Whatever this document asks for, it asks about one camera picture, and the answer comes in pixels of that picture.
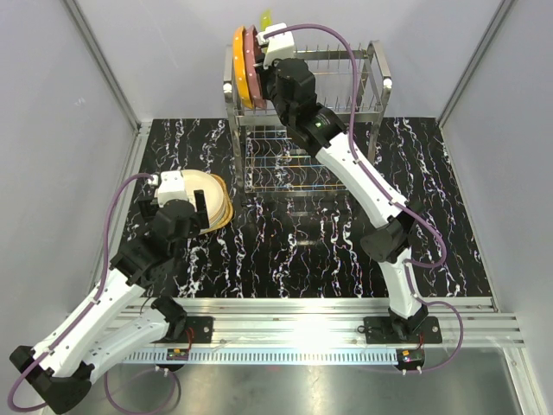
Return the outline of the cream plate with drawing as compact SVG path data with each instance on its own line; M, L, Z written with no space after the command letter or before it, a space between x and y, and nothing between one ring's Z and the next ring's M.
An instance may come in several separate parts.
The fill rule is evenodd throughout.
M184 169L181 172L188 201L196 208L194 197L195 190L202 190L207 207L207 216L210 229L216 227L226 215L226 196L227 192L215 175L196 169Z

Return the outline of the pink dotted plate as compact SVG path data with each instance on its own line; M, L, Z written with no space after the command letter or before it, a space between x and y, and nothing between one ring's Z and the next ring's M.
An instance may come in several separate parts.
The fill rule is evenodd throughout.
M257 29L251 25L245 31L244 37L245 72L251 102L254 108L266 109L267 103L262 94L259 74L256 71L257 57L262 52L257 41Z

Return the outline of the orange dotted plate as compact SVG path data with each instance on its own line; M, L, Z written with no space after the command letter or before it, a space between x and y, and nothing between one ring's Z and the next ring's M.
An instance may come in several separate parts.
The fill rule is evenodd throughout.
M233 72L238 88L238 96L243 106L253 109L254 104L248 87L248 76L245 67L245 27L239 26L232 37Z

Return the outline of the yellow-green dotted plate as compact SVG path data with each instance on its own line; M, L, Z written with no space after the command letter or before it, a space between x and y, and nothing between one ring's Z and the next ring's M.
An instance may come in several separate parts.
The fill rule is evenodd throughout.
M271 9L267 9L263 11L260 16L259 30L263 32L271 25L272 25L272 12L271 12Z

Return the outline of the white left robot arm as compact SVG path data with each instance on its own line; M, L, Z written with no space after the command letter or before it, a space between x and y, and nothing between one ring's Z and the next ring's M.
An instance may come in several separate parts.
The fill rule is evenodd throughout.
M107 326L177 260L186 239L208 228L203 191L194 201L173 199L156 210L146 229L118 248L96 289L53 334L19 346L10 361L56 414L77 406L92 385L134 350L151 342L176 343L192 335L187 313L160 296L133 322L107 335Z

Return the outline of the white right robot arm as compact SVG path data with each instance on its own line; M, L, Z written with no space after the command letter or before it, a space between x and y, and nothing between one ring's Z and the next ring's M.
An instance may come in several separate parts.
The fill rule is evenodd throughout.
M320 104L315 76L305 61L277 60L257 67L260 88L293 142L331 171L362 207L372 230L360 243L370 259L378 262L389 294L388 327L401 343L411 343L423 332L428 309L417 299L410 273L410 234L422 206L406 204L368 162L331 109Z

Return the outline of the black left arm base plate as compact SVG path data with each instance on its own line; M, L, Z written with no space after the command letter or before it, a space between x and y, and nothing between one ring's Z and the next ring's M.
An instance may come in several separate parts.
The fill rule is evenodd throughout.
M176 338L165 337L164 343L210 344L213 339L212 316L188 316L183 331Z

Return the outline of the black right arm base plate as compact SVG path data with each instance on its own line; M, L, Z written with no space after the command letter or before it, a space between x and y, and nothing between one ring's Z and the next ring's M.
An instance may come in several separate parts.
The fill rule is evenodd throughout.
M441 344L442 332L436 317L427 316L421 324L410 329L404 322L389 316L366 316L358 331L367 344Z

